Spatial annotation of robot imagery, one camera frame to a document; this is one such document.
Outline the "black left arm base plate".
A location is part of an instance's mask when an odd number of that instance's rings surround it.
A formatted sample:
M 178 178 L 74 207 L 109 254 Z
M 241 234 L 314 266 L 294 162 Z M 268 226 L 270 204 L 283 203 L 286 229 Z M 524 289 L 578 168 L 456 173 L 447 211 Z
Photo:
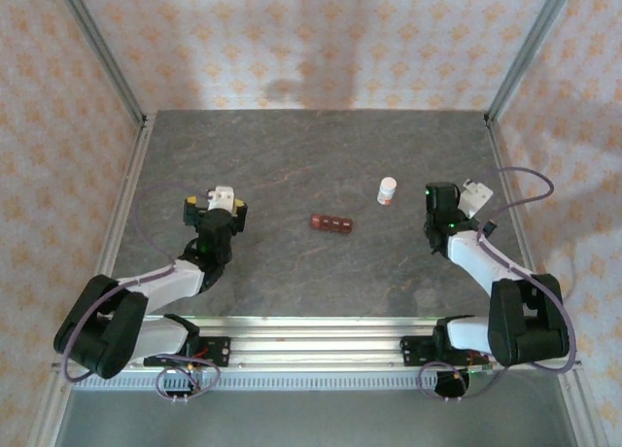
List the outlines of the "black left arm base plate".
M 198 336 L 186 342 L 175 357 L 196 358 L 210 361 L 218 367 L 228 367 L 231 339 L 226 336 Z M 189 364 L 188 361 L 151 356 L 143 359 L 146 367 L 174 367 Z

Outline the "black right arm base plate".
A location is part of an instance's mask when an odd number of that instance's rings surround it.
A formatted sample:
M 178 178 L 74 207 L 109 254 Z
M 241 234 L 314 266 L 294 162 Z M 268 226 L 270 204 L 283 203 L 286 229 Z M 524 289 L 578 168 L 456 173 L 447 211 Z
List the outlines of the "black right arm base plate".
M 486 364 L 490 360 L 472 350 L 458 350 L 431 335 L 403 336 L 399 347 L 405 366 L 423 366 L 429 362 L 445 362 L 453 366 Z

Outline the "aluminium mounting rail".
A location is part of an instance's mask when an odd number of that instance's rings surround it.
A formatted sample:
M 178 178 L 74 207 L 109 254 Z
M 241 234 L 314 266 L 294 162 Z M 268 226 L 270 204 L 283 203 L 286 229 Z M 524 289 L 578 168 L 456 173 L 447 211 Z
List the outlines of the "aluminium mounting rail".
M 423 318 L 184 318 L 198 336 L 231 339 L 228 367 L 379 366 L 402 364 L 403 336 L 433 336 L 441 319 Z

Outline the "brown rectangular block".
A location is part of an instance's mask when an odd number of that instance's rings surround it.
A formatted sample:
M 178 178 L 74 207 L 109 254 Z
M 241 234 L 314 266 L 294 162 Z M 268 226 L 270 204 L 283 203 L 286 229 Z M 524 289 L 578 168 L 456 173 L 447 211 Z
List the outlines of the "brown rectangular block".
M 309 224 L 310 227 L 315 230 L 345 235 L 350 234 L 354 228 L 354 222 L 352 219 L 322 214 L 312 214 L 310 216 Z

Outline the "orange patterned backdrop cloth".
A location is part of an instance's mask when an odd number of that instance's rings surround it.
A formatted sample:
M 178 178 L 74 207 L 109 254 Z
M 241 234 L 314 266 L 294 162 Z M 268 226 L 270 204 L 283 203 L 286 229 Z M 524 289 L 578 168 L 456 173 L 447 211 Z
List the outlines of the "orange patterned backdrop cloth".
M 136 126 L 63 0 L 0 0 L 0 447 L 25 447 Z
M 521 220 L 555 275 L 608 447 L 622 447 L 622 0 L 568 0 L 499 120 L 554 193 Z
M 144 112 L 482 110 L 545 0 L 83 0 Z

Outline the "aluminium frame post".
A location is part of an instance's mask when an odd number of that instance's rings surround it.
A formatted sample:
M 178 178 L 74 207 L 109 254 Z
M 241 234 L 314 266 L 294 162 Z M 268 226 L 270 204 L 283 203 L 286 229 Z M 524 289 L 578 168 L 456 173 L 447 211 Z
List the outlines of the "aluminium frame post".
M 484 114 L 487 126 L 491 126 L 500 116 L 566 2 L 567 0 L 544 0 L 488 111 Z
M 105 74 L 111 81 L 121 103 L 131 119 L 143 126 L 147 117 L 142 111 L 138 100 L 125 78 L 118 62 L 109 48 L 100 28 L 97 26 L 85 0 L 63 0 L 69 12 L 77 22 L 93 53 L 98 59 Z

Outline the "aluminium frame leg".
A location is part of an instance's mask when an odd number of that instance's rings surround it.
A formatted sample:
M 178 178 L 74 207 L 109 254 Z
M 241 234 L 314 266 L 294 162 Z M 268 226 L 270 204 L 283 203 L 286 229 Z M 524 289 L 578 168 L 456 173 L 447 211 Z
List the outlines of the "aluminium frame leg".
M 48 373 L 47 384 L 41 393 L 26 447 L 55 446 L 71 390 L 72 385 L 65 380 L 59 365 L 53 364 Z
M 582 365 L 558 376 L 578 447 L 609 447 L 596 401 Z

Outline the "aluminium table side rail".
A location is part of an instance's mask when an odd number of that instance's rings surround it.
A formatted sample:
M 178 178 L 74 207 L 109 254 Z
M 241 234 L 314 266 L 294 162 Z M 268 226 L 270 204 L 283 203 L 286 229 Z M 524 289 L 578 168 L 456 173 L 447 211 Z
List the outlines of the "aluminium table side rail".
M 94 274 L 110 276 L 114 271 L 121 240 L 131 210 L 145 155 L 156 122 L 156 114 L 147 114 L 138 126 L 134 146 L 121 179 L 121 187 L 109 221 Z
M 492 170 L 491 177 L 500 181 L 502 191 L 499 196 L 500 204 L 495 208 L 497 213 L 494 214 L 494 217 L 507 214 L 511 218 L 524 266 L 534 273 L 546 274 L 545 264 L 537 256 L 527 237 L 527 229 L 525 228 L 526 206 L 529 199 L 523 197 L 520 189 L 515 187 L 515 182 L 518 182 L 520 177 L 531 176 L 536 179 L 537 183 L 544 185 L 546 189 L 548 185 L 532 170 L 520 170 L 518 166 L 512 168 L 509 158 L 504 154 L 501 147 L 502 139 L 499 125 L 492 121 L 488 114 L 484 115 L 484 121 L 495 159 L 495 168 Z

